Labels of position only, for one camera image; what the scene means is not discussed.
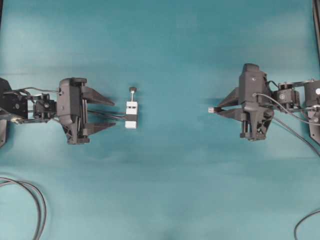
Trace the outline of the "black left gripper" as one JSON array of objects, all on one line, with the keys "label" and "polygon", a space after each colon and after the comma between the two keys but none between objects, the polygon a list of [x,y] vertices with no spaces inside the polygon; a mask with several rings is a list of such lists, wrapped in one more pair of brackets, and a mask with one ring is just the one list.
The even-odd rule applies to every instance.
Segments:
[{"label": "black left gripper", "polygon": [[[56,102],[56,116],[62,126],[68,144],[87,144],[88,136],[84,135],[87,116],[83,113],[86,105],[82,98],[82,87],[87,83],[85,78],[71,77],[59,82],[59,94]],[[84,87],[84,99],[88,104],[114,106],[115,103],[101,95],[93,88]],[[115,122],[97,122],[86,124],[86,134],[95,134],[115,126]]]}]

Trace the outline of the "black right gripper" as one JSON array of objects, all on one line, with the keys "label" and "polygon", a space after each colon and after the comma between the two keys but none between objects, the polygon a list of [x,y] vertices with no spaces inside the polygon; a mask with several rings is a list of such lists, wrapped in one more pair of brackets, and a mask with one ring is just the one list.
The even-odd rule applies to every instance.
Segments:
[{"label": "black right gripper", "polygon": [[241,105],[242,109],[222,110],[216,114],[240,121],[240,136],[249,141],[265,140],[268,128],[274,117],[274,110],[268,97],[271,90],[267,85],[267,74],[253,63],[243,65],[236,87],[217,106],[218,108]]}]

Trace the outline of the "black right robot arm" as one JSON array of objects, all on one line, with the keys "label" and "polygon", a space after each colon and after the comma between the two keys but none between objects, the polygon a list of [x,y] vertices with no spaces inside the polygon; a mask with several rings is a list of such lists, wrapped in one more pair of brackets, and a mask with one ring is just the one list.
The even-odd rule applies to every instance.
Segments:
[{"label": "black right robot arm", "polygon": [[274,119],[274,111],[294,116],[302,113],[302,122],[309,125],[310,137],[320,142],[320,82],[307,80],[284,82],[271,90],[267,74],[256,64],[246,63],[236,87],[210,113],[240,121],[241,138],[264,140]]}]

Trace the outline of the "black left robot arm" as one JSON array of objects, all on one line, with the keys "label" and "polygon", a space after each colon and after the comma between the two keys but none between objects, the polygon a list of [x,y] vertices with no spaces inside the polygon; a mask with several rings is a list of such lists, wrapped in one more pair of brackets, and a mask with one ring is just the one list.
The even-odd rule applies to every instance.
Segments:
[{"label": "black left robot arm", "polygon": [[113,122],[90,123],[88,104],[114,106],[107,97],[86,85],[85,78],[71,77],[60,81],[55,90],[57,99],[50,98],[51,90],[31,95],[28,88],[12,89],[5,79],[0,80],[0,144],[7,140],[9,123],[35,124],[57,121],[70,145],[89,143],[89,136],[115,125]]}]

